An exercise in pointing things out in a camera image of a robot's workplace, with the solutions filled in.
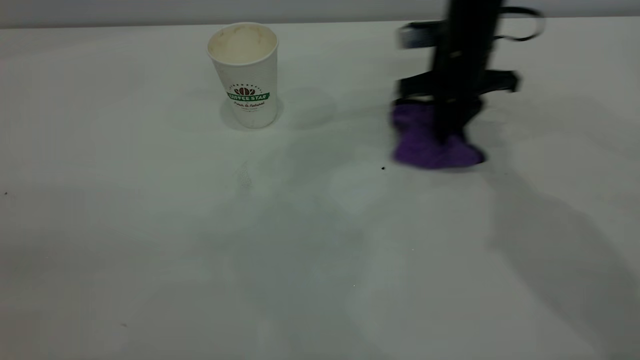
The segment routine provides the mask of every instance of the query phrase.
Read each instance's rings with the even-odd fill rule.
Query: table surface
[[[457,171],[390,159],[402,24],[273,25],[258,131],[220,26],[0,31],[0,358],[639,359],[640,18],[500,42]]]

